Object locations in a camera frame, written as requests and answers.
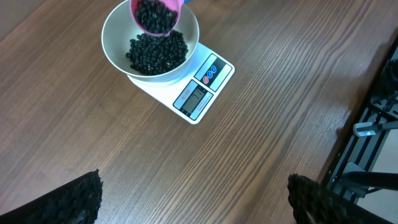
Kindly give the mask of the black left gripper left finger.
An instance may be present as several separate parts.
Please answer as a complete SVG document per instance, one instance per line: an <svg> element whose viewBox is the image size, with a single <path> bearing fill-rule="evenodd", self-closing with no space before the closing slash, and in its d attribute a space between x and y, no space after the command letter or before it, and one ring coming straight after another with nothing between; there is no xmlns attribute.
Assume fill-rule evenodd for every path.
<svg viewBox="0 0 398 224"><path fill-rule="evenodd" d="M79 178L1 215L1 224L94 223L103 194L99 170Z"/></svg>

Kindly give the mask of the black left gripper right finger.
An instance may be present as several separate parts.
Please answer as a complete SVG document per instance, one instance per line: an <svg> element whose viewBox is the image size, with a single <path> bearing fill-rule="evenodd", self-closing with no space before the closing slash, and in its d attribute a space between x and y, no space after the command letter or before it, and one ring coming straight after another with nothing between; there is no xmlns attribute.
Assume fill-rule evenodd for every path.
<svg viewBox="0 0 398 224"><path fill-rule="evenodd" d="M346 173L342 179L353 187L395 189L391 173ZM333 194L304 175L288 178L288 201L297 223L387 223L388 221Z"/></svg>

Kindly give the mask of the pink scoop with blue handle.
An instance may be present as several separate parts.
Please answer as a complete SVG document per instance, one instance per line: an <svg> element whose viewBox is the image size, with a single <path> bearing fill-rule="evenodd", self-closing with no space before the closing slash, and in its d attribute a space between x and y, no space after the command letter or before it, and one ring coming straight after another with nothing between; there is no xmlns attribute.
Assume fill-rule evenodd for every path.
<svg viewBox="0 0 398 224"><path fill-rule="evenodd" d="M145 34L168 36L176 27L185 0L130 0L134 22Z"/></svg>

